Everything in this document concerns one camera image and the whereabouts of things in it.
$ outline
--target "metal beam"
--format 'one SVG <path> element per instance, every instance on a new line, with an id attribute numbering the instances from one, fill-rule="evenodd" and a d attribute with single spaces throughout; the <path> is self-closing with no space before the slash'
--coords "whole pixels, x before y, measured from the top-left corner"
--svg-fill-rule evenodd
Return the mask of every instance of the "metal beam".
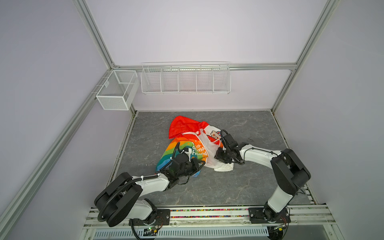
<path id="1" fill-rule="evenodd" d="M 40 161 L 34 172 L 25 182 L 23 187 L 17 193 L 15 198 L 9 204 L 3 215 L 0 217 L 0 240 L 6 239 L 10 234 L 12 228 L 16 225 L 17 221 L 23 214 L 24 210 L 28 207 L 33 197 L 47 178 L 51 169 L 64 152 L 68 143 L 80 127 L 85 117 L 88 115 L 96 101 L 96 93 L 99 91 L 101 85 L 108 77 L 110 71 L 107 71 L 100 79 L 99 83 L 95 86 L 92 92 L 88 95 L 85 102 L 77 110 L 76 114 L 72 117 L 70 122 L 61 132 L 59 137 L 53 143 L 49 151 L 45 154 Z"/>
<path id="2" fill-rule="evenodd" d="M 156 68 L 191 68 L 191 67 L 200 67 L 201 65 L 153 65 L 151 67 Z M 210 67 L 219 67 L 218 64 L 213 65 L 202 65 Z M 235 63 L 230 64 L 229 69 L 231 71 L 236 70 L 295 70 L 296 63 Z M 136 72 L 141 72 L 143 66 L 116 66 L 115 70 L 135 70 Z"/>
<path id="3" fill-rule="evenodd" d="M 100 35 L 100 32 L 96 26 L 95 21 L 91 15 L 91 12 L 85 2 L 85 0 L 73 0 L 81 19 L 84 21 L 87 30 L 93 39 L 96 47 L 98 48 L 101 57 L 103 58 L 105 65 L 107 68 L 112 69 L 115 67 L 113 60 L 108 52 L 108 49 Z"/>
<path id="4" fill-rule="evenodd" d="M 302 65 L 304 64 L 305 60 L 308 58 L 311 50 L 313 49 L 314 45 L 316 44 L 317 40 L 319 39 L 321 33 L 323 32 L 325 26 L 328 23 L 329 18 L 333 14 L 336 7 L 339 5 L 340 0 L 328 0 L 325 4 L 325 7 L 323 8 L 323 11 L 320 14 L 319 19 L 316 22 L 316 25 L 314 29 L 311 32 L 311 35 L 305 44 L 303 50 L 301 51 L 301 54 L 296 62 L 296 69 L 291 72 L 291 74 L 288 76 L 287 81 L 285 82 L 283 88 L 281 89 L 275 103 L 272 107 L 272 112 L 274 113 L 279 105 L 281 104 L 285 94 L 287 93 L 289 87 L 291 86 L 292 82 L 295 80 L 297 73 L 301 69 Z"/>

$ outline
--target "red fabric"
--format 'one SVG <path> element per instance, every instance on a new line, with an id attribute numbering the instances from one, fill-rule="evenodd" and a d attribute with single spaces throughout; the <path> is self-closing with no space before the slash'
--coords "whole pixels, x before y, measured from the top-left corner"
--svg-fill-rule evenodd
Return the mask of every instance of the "red fabric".
<path id="1" fill-rule="evenodd" d="M 209 124 L 206 122 L 198 122 L 183 116 L 177 116 L 169 127 L 169 139 L 175 138 L 184 132 L 197 132 L 201 128 L 204 129 Z"/>

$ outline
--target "black mounting plate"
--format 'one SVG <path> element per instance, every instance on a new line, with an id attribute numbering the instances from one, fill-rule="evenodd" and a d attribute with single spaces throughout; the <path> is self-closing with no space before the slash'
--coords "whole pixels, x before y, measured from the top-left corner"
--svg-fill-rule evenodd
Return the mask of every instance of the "black mounting plate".
<path id="1" fill-rule="evenodd" d="M 170 219 L 170 209 L 158 209 L 156 213 L 155 223 L 151 224 L 151 226 L 154 225 L 161 225 L 161 221 L 164 220 L 164 225 L 169 225 L 169 219 Z M 148 226 L 147 224 L 144 224 L 144 222 L 140 219 L 132 219 L 134 226 Z"/>
<path id="2" fill-rule="evenodd" d="M 248 208 L 249 219 L 250 219 L 251 223 L 270 223 L 264 219 L 263 209 L 264 209 L 263 207 L 250 207 L 250 208 Z M 284 208 L 279 213 L 280 217 L 277 218 L 275 223 L 284 223 L 284 220 L 282 219 L 282 217 L 284 217 L 284 219 L 287 223 L 290 223 L 291 218 L 289 217 L 289 215 L 288 216 L 287 215 L 288 215 L 288 211 L 286 208 Z"/>

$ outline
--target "white mesh basket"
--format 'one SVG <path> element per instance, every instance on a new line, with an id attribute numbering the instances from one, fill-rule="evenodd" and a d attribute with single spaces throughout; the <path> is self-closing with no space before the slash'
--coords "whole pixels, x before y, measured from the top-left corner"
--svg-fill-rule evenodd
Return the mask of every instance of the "white mesh basket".
<path id="1" fill-rule="evenodd" d="M 113 70 L 96 97 L 105 110 L 129 110 L 138 87 L 136 71 Z"/>
<path id="2" fill-rule="evenodd" d="M 170 67 L 143 63 L 141 90 L 144 94 L 229 93 L 229 63 Z"/>

